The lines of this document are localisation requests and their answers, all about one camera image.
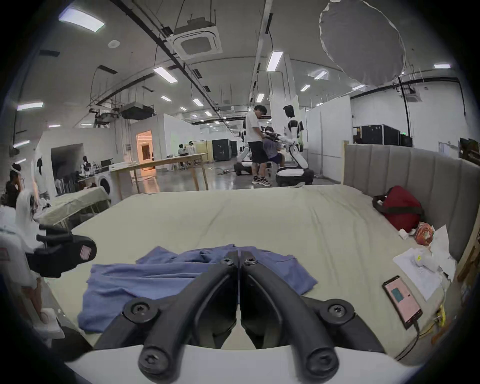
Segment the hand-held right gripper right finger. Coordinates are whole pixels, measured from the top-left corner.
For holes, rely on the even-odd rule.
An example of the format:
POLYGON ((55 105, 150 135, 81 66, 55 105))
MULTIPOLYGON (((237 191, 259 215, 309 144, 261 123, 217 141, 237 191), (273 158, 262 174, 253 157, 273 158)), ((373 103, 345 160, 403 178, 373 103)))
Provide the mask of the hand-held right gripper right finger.
POLYGON ((375 333, 339 298, 303 297, 249 251, 240 252, 241 325, 258 349, 291 346, 301 381, 329 381, 335 347, 386 354, 375 333))

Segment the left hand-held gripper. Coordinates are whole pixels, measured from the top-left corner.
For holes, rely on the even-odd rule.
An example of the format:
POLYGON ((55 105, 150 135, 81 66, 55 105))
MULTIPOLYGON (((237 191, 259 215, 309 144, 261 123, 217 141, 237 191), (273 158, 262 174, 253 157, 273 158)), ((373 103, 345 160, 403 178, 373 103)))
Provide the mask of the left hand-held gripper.
POLYGON ((35 295, 40 276, 58 279, 97 255, 91 238, 60 226, 39 225, 31 215, 2 215, 0 240, 1 268, 13 288, 26 297, 35 295))

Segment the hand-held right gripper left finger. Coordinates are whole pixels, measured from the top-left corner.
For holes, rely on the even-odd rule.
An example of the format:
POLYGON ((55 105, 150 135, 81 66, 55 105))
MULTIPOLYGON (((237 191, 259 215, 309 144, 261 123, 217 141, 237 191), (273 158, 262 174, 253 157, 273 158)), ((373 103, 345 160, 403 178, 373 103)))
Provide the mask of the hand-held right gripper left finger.
POLYGON ((94 351, 142 346, 140 372, 155 383, 178 379, 187 345, 219 350, 237 324, 238 252, 194 279, 180 293, 139 297, 123 307, 99 337, 94 351))

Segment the person's left hand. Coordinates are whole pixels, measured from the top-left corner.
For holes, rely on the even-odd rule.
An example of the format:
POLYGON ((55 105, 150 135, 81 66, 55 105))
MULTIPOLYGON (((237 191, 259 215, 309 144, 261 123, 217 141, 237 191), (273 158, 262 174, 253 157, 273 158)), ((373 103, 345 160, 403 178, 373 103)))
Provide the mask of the person's left hand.
POLYGON ((48 316, 43 312, 42 304, 42 279, 36 279, 34 286, 22 286, 23 303, 29 320, 33 325, 47 324, 48 316))

